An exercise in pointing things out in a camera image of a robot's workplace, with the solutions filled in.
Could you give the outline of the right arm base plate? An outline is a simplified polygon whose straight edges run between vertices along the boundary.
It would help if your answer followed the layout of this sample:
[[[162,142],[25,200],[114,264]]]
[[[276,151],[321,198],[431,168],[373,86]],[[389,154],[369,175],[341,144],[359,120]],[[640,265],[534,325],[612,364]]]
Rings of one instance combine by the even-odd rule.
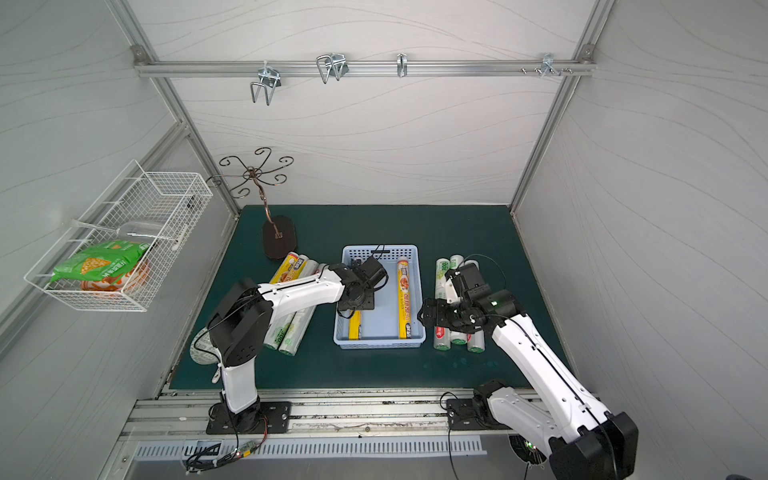
[[[448,424],[452,430],[508,430],[508,427],[496,421],[487,405],[476,399],[449,398],[442,402],[447,412]]]

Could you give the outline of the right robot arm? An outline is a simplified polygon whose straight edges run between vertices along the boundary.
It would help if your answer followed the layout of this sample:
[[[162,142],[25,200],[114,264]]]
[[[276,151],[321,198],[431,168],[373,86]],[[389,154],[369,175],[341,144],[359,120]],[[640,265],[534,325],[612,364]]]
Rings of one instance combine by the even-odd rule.
[[[488,383],[482,405],[541,452],[558,479],[625,479],[635,472],[639,430],[625,412],[612,413],[548,346],[519,301],[495,291],[474,264],[445,274],[445,295],[423,301],[426,327],[488,333],[539,395],[542,406],[512,387]]]

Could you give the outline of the yellow wrap roll chef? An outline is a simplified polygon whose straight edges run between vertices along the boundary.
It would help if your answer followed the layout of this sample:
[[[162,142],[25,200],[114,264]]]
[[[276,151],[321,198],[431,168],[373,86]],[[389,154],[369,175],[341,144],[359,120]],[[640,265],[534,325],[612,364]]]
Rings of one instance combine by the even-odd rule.
[[[411,298],[410,298],[410,267],[405,258],[397,263],[397,292],[398,292],[398,330],[400,339],[410,339],[411,333]]]

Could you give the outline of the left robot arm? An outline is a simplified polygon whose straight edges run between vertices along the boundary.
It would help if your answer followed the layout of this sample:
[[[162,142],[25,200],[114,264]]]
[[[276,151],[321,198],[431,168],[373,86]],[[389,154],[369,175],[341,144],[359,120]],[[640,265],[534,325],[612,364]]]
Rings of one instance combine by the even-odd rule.
[[[322,304],[335,304],[340,311],[372,310],[375,293],[388,277],[380,261],[370,256],[351,266],[337,263],[283,283],[238,281],[206,326],[228,412],[238,415],[258,404],[255,359],[276,320]]]

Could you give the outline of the white red wrap roll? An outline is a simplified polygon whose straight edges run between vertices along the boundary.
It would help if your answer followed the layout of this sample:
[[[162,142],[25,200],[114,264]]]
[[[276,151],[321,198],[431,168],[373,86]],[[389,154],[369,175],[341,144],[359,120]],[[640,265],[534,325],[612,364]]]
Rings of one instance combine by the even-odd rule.
[[[322,279],[321,272],[324,267],[324,264],[318,263],[317,271],[313,275],[292,280],[288,287],[280,288],[277,291],[279,295],[277,318],[290,313],[295,314],[282,343],[277,349],[284,355],[295,356],[297,354],[316,306],[326,303],[334,292],[334,286],[328,286]]]

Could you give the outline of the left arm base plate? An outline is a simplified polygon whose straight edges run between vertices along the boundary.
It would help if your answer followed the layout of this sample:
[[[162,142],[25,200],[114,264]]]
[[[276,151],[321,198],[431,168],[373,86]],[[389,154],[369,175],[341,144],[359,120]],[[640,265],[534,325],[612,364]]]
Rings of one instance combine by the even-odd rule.
[[[224,402],[208,411],[208,435],[283,434],[288,431],[292,403],[261,401],[240,413],[232,413]]]

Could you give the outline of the blue plastic basket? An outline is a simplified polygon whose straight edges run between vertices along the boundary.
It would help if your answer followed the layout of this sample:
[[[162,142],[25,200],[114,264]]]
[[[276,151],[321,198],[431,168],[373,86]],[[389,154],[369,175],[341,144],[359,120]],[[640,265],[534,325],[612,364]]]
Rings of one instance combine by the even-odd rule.
[[[392,349],[419,348],[427,337],[427,331],[416,315],[421,308],[423,295],[419,267],[418,248],[415,245],[348,245],[342,250],[341,260],[349,264],[352,260],[365,260],[373,255],[389,275],[387,284],[375,294],[375,308],[361,315],[360,338],[349,337],[349,319],[336,314],[333,341],[341,349]],[[401,338],[398,303],[398,272],[400,260],[406,260],[409,267],[409,298],[411,306],[411,336]]]

